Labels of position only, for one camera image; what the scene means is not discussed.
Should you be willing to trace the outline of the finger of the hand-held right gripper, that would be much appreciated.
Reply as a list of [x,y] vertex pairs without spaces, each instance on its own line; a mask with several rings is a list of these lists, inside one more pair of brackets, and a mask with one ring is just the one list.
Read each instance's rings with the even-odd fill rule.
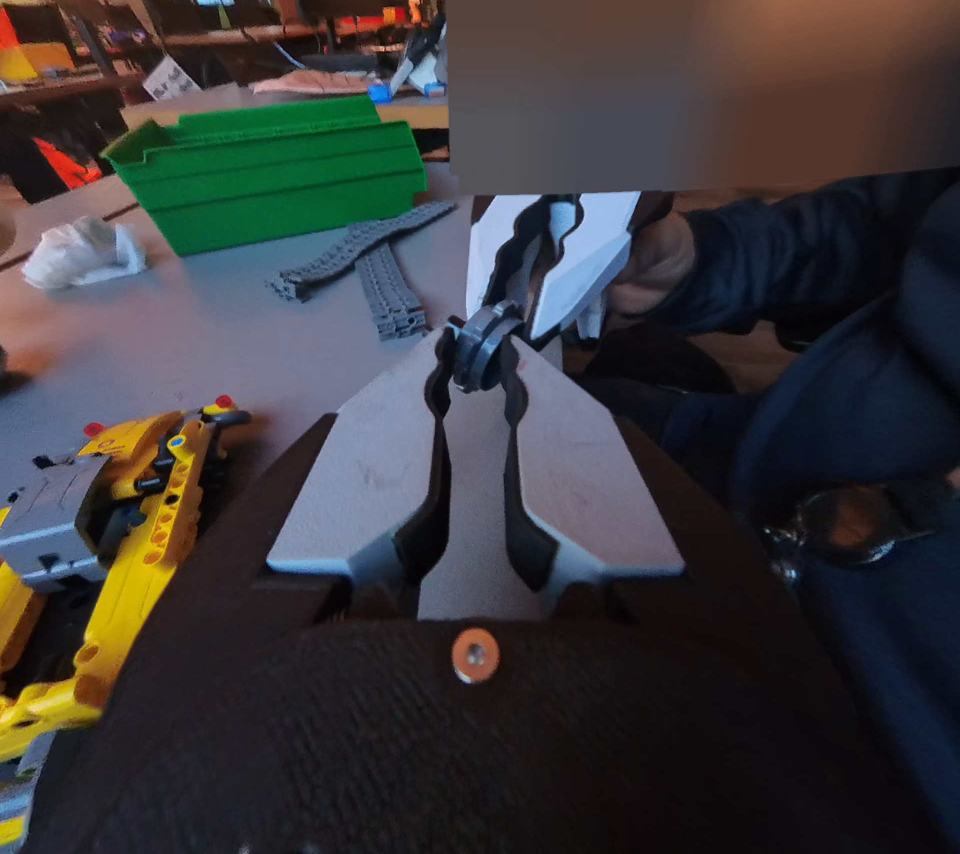
[[556,257],[534,282],[527,314],[527,341],[543,343],[575,320],[605,290],[626,264],[629,225],[641,191],[585,193],[570,205],[569,230],[550,230]]
[[499,195],[475,198],[479,215],[471,225],[465,280],[465,311],[471,318],[485,306],[509,302],[528,319],[534,309],[543,267],[551,259],[548,196]]

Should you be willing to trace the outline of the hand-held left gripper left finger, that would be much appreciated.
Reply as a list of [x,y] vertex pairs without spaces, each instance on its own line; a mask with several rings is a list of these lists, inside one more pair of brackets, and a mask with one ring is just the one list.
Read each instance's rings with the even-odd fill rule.
[[337,411],[267,555],[273,572],[416,585],[449,540],[452,333],[431,333]]

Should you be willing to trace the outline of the grey toy wheel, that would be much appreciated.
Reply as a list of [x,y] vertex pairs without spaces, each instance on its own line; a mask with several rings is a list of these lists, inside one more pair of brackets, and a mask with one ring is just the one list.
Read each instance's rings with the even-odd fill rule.
[[479,308],[468,320],[456,316],[446,326],[454,338],[451,380],[463,394],[487,392],[501,382],[501,349],[511,334],[522,332],[517,303],[505,299]]

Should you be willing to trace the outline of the black yellow toy brick vehicle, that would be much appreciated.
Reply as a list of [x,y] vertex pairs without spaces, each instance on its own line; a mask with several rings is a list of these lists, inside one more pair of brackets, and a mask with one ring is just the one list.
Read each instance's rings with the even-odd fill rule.
[[205,495],[229,464],[227,428],[250,412],[223,394],[39,455],[2,488],[1,759],[100,719],[155,605],[192,552]]

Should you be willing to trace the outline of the person's right forearm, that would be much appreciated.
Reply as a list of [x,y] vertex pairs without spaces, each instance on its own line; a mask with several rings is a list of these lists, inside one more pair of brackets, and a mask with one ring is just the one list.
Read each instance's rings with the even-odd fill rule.
[[680,218],[692,263],[647,316],[685,334],[851,313],[893,291],[945,215],[958,241],[957,167],[853,177],[783,200],[738,200]]

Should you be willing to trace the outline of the person's right hand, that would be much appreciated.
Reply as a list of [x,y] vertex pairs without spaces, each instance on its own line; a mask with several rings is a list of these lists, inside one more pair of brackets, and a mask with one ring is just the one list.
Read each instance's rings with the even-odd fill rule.
[[625,317],[647,314],[685,280],[694,261],[690,225],[670,211],[634,234],[628,260],[606,290],[608,309]]

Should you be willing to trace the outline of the long grey toy track strip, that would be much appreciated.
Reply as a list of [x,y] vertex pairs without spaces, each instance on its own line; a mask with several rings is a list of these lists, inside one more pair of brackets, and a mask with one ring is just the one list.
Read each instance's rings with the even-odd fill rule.
[[426,312],[409,288],[388,242],[359,256],[354,269],[381,342],[426,333]]

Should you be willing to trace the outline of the short grey toy track piece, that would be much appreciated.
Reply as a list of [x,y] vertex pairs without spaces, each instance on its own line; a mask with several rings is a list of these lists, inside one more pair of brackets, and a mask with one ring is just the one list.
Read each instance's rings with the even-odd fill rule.
[[456,206],[454,200],[433,200],[392,218],[350,224],[346,235],[329,250],[299,268],[278,272],[265,285],[285,300],[304,302],[318,288],[353,270],[362,256],[421,229]]

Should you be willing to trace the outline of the spare hand-held gripper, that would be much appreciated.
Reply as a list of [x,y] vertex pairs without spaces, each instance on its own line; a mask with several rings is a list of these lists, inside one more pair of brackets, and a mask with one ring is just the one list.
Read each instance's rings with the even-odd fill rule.
[[445,93],[449,84],[447,13],[440,10],[426,26],[417,26],[407,39],[399,65],[389,82],[390,97],[404,86],[430,96]]

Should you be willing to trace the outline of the green plastic bin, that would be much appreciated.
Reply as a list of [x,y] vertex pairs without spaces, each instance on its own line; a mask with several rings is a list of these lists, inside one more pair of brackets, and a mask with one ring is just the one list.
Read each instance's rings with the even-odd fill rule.
[[101,155],[179,257],[388,219],[427,186],[409,123],[359,95],[148,119]]

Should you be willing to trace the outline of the pale grey flat object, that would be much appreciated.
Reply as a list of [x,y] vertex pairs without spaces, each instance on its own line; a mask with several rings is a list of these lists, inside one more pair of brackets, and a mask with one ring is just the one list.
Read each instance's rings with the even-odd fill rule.
[[370,84],[380,79],[367,71],[323,71],[310,68],[294,70],[272,79],[258,80],[248,89],[256,94],[285,92],[311,97],[366,95]]

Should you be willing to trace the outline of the metal key carabiner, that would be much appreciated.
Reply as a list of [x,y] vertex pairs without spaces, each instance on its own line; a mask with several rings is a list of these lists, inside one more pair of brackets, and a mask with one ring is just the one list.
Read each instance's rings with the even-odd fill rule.
[[901,543],[933,534],[942,508],[938,488],[926,482],[836,485],[799,500],[785,522],[764,527],[759,539],[772,570],[796,588],[811,560],[865,567]]

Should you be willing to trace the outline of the long table with wooden edge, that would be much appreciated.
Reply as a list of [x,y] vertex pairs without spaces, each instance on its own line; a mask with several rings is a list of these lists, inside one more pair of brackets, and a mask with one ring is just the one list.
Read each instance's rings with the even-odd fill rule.
[[304,128],[309,123],[367,123],[376,118],[387,123],[402,121],[414,131],[450,130],[450,108],[446,95],[398,94],[387,103],[371,99],[366,83],[353,89],[254,89],[235,83],[182,94],[170,99],[128,105],[121,108],[128,129],[154,121],[172,127],[181,119],[202,131],[228,129]]

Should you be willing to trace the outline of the small white printed sign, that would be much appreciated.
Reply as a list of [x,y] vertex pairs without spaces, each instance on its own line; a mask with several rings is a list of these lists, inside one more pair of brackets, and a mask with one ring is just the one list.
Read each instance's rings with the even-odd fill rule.
[[144,78],[141,86],[155,102],[169,101],[202,91],[196,80],[170,55],[162,56],[156,67]]

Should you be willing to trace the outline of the crumpled white plastic bag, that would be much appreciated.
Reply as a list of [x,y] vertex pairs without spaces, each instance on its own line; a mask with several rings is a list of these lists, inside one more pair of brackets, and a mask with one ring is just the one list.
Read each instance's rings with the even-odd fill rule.
[[147,269],[146,251],[125,225],[84,216],[43,232],[21,272],[29,285],[51,292],[138,275]]

